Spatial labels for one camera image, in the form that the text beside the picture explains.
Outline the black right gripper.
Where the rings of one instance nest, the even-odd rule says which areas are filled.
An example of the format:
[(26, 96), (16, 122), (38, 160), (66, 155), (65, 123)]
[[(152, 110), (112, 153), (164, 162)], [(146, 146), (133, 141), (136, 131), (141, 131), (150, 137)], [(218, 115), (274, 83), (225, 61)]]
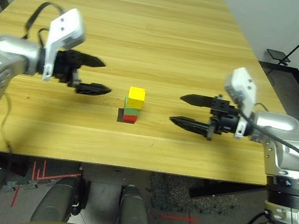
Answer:
[(212, 140), (213, 134), (235, 134), (240, 118), (238, 116), (239, 110), (230, 105), (229, 101), (223, 100), (221, 95), (213, 98), (209, 96), (187, 94), (181, 96), (180, 99), (185, 103), (194, 106), (210, 108), (211, 117), (209, 125), (183, 116), (169, 117), (170, 121), (175, 125), (186, 131), (199, 134), (209, 141)]

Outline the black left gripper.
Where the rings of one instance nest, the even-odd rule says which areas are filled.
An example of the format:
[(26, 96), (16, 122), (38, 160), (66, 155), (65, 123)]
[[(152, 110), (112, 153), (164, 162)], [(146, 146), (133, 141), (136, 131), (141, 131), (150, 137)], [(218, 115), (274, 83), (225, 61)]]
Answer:
[(104, 95), (111, 89), (103, 84), (80, 83), (78, 69), (82, 65), (88, 67), (105, 67), (106, 64), (96, 56), (75, 50), (58, 51), (54, 62), (52, 76), (69, 87), (75, 87), (75, 92), (82, 95)]

